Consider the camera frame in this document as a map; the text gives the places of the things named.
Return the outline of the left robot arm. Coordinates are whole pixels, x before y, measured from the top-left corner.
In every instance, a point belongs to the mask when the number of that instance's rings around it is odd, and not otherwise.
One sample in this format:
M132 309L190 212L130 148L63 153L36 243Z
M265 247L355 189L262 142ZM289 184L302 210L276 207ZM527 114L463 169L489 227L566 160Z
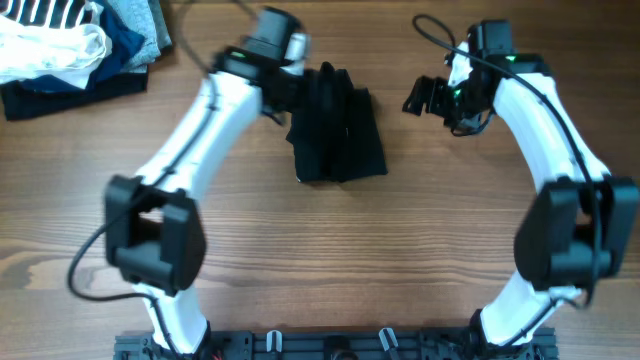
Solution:
M240 135L296 101L306 38L265 53L231 46L215 60L180 124L132 177L105 189L105 257L133 287L151 318L151 353L198 359L210 326L194 282L206 253L199 202Z

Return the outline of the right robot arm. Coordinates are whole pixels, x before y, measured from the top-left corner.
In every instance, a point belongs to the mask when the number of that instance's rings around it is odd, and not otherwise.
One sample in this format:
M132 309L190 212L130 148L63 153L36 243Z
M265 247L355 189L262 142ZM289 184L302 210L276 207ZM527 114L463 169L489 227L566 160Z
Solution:
M456 54L448 78L419 77L403 111L443 118L456 135L502 118L526 160L536 197L514 239L516 269L470 323L466 349L504 356L533 341L560 307L586 308L597 282L615 276L633 228L639 188L610 173L588 148L543 60Z

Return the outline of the black t-shirt with logo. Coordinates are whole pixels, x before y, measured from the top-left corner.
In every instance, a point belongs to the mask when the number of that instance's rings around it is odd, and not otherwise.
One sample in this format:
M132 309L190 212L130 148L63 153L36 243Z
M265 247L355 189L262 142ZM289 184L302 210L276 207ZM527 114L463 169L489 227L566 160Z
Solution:
M297 180L344 183L387 174L369 90L355 87L347 70L329 62L307 70L303 85L286 136Z

